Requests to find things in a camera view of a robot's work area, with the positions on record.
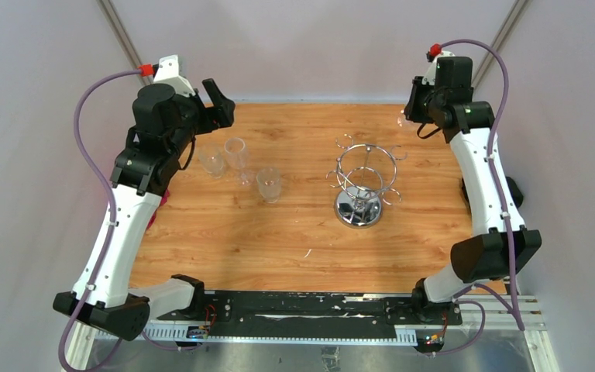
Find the patterned clear wine glass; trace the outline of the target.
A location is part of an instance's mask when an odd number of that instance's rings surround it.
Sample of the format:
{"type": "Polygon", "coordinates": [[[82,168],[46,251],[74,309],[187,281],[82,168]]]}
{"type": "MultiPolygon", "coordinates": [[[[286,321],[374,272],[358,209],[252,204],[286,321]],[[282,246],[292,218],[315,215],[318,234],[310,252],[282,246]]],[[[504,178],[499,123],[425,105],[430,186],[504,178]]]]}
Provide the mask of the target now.
{"type": "Polygon", "coordinates": [[[218,145],[213,143],[201,145],[198,149],[198,159],[210,177],[219,179],[224,176],[226,163],[218,145]]]}

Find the chrome wine glass rack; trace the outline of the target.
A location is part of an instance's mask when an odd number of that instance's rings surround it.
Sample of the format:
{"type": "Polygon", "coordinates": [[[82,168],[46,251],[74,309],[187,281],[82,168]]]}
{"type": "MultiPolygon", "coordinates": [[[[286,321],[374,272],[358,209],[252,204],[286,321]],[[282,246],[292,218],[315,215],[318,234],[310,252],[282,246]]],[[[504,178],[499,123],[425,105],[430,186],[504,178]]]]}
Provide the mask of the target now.
{"type": "Polygon", "coordinates": [[[390,147],[357,142],[344,134],[335,139],[341,150],[325,178],[337,190],[333,208],[337,219],[352,229],[375,226],[387,206],[403,201],[397,188],[398,165],[408,158],[401,145],[390,147]]]}

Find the clear wine glass back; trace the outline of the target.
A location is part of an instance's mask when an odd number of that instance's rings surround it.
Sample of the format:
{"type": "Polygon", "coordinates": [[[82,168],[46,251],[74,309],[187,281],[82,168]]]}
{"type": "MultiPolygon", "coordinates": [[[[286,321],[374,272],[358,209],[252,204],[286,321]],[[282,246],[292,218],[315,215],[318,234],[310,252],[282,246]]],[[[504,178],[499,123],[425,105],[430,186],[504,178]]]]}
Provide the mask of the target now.
{"type": "Polygon", "coordinates": [[[397,124],[406,130],[415,130],[418,127],[418,124],[409,120],[406,116],[404,110],[400,111],[400,114],[397,117],[397,124]]]}

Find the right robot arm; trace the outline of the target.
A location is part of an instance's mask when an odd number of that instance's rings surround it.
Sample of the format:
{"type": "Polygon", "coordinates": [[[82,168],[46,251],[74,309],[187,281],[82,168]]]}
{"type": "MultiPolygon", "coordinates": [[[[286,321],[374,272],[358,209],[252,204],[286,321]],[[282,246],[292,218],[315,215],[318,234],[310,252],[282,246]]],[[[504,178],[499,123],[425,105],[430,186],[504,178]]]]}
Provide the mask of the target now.
{"type": "Polygon", "coordinates": [[[449,144],[462,172],[473,234],[452,246],[446,267],[416,284],[411,312],[425,324],[467,288],[514,277],[542,245],[541,233],[526,226],[509,189],[494,111],[473,98],[472,59],[441,52],[429,60],[426,74],[412,81],[404,116],[421,126],[434,124],[449,144]]]}

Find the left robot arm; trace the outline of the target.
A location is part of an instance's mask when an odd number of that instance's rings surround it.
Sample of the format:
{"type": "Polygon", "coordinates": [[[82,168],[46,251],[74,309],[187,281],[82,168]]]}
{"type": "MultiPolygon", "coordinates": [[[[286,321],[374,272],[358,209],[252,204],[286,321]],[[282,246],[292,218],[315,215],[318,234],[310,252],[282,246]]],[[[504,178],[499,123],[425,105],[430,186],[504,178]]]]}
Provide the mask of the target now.
{"type": "Polygon", "coordinates": [[[132,104],[134,125],[106,182],[104,225],[79,280],[70,291],[56,295],[57,312],[126,341],[167,313],[178,311],[188,320],[205,313],[204,283],[192,277],[175,274],[162,284],[129,286],[148,225],[171,178],[185,168],[181,156],[193,154],[196,136],[234,122],[235,102],[213,79],[205,79],[203,86],[211,106],[205,106],[198,94],[182,95],[165,82],[139,90],[132,104]]]}

